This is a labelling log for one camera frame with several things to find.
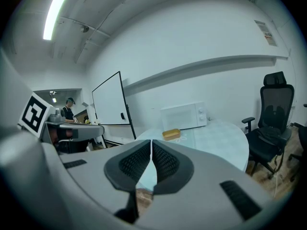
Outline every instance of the chair headrest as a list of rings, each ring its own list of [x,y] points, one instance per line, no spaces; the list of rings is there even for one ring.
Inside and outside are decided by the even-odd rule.
[[[263,80],[264,86],[273,86],[273,85],[283,86],[286,84],[287,81],[282,71],[265,75]]]

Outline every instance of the cable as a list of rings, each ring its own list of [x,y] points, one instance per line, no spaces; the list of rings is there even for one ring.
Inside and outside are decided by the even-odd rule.
[[[276,172],[276,186],[275,186],[275,191],[274,191],[274,196],[273,196],[273,198],[275,198],[276,191],[277,191],[277,179],[278,179],[278,172]]]
[[[64,141],[73,141],[73,139],[64,139],[64,140],[59,140],[58,143],[64,142]]]

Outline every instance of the ceiling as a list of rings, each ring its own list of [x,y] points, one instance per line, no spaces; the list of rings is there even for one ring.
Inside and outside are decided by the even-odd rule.
[[[169,0],[65,0],[51,41],[43,40],[52,0],[23,0],[8,26],[6,47],[12,54],[44,54],[88,65],[107,40],[131,18]],[[80,31],[82,24],[89,31]]]
[[[52,98],[57,99],[57,104],[66,103],[67,98],[72,97],[74,101],[76,100],[77,91],[56,91],[56,94],[52,95],[52,98],[49,95],[49,91],[39,91],[35,92],[40,98],[48,102],[50,105],[54,105]]]

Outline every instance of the mesh chair back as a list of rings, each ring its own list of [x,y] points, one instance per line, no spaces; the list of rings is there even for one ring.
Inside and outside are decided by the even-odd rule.
[[[264,77],[264,86],[260,90],[261,115],[258,127],[275,127],[283,133],[286,129],[294,88],[287,84],[283,72],[268,74]]]

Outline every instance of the chair armrest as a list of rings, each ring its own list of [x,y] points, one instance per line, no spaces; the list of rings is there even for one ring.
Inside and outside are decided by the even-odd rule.
[[[282,135],[280,136],[280,138],[281,138],[281,140],[286,144],[287,141],[290,139],[291,134],[292,134],[292,130],[290,130],[290,129],[287,128],[287,129],[282,133]]]
[[[251,121],[253,121],[253,120],[255,120],[254,117],[248,117],[248,118],[243,119],[243,120],[242,120],[242,123],[243,123],[243,124],[246,124],[246,123],[251,122]]]
[[[242,123],[243,123],[243,124],[248,123],[248,132],[251,131],[251,124],[250,124],[250,123],[251,123],[251,121],[253,121],[253,120],[255,120],[254,117],[248,117],[248,118],[245,118],[245,119],[242,120]]]

